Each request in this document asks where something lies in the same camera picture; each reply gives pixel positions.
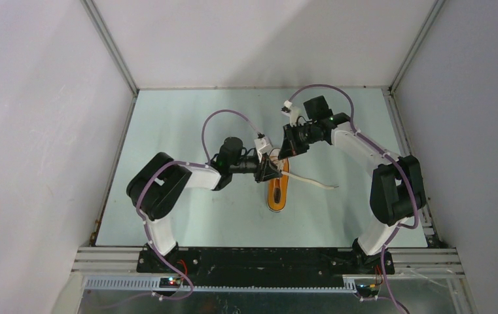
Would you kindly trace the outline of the white shoelace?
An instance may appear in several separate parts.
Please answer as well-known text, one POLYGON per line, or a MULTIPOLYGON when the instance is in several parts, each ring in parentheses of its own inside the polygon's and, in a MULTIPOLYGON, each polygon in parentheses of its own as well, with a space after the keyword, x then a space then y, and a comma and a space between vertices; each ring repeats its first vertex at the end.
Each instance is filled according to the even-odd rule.
MULTIPOLYGON (((271 158, 271 161, 273 161, 273 163, 277 166, 277 167, 280 167, 281 169, 283 168, 283 166, 285 166, 288 162, 288 160, 280 160, 279 159, 279 148, 273 148, 272 151, 270 152, 270 158, 271 158)), ((302 182, 305 182, 305 183, 309 183, 309 184, 312 184, 314 186, 318 186, 319 188, 323 188, 325 190, 333 190, 335 188, 338 188, 337 185, 326 185, 326 184, 323 184, 323 183, 320 183, 319 181, 316 181, 316 180, 313 180, 313 179, 309 179, 309 178, 306 178, 306 177, 301 177, 299 175, 296 175, 294 173, 290 173, 288 170, 281 170, 281 174, 283 176, 286 176, 286 177, 289 177, 289 178, 293 178, 295 180, 298 180, 298 181, 302 181, 302 182)))

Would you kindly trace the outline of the orange canvas sneaker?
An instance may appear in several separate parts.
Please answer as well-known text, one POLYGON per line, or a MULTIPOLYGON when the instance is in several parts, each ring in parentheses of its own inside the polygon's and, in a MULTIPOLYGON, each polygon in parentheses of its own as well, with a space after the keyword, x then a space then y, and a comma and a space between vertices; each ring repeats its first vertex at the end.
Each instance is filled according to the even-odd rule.
POLYGON ((279 148, 273 148, 270 152, 270 159, 280 170, 281 176, 268 182, 266 203, 268 208, 274 213, 278 213, 285 208, 289 178, 283 172, 289 172, 290 170, 288 159, 280 160, 278 156, 279 148))

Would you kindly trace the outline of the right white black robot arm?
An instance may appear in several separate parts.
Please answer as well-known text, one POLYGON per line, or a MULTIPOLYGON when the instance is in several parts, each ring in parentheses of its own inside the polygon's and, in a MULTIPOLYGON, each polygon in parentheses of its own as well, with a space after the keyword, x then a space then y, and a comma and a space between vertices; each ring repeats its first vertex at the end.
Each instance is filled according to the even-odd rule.
POLYGON ((415 229, 418 211, 425 205, 421 167, 416 157, 400 156, 366 136, 354 123, 353 113, 334 114, 325 97, 304 102, 308 121, 301 124, 298 107, 290 99, 283 114, 290 119, 283 127, 280 160, 306 153, 316 142, 340 148, 370 175, 369 204, 372 219, 356 239, 351 263, 359 273, 369 273, 378 265, 377 254, 392 241, 400 228, 415 229))

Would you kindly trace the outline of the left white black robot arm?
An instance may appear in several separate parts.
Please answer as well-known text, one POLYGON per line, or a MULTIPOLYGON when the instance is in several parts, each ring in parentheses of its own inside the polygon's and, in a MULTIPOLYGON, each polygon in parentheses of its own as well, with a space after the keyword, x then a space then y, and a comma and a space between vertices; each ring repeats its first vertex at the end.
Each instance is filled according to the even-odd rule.
POLYGON ((126 194, 143 221, 149 247, 155 252, 152 263, 160 271, 171 272, 178 264, 169 214, 183 191, 220 191, 235 174, 252 174, 256 183, 282 177, 270 151, 247 149, 241 139, 227 137, 207 164, 182 162, 159 152, 128 183, 126 194))

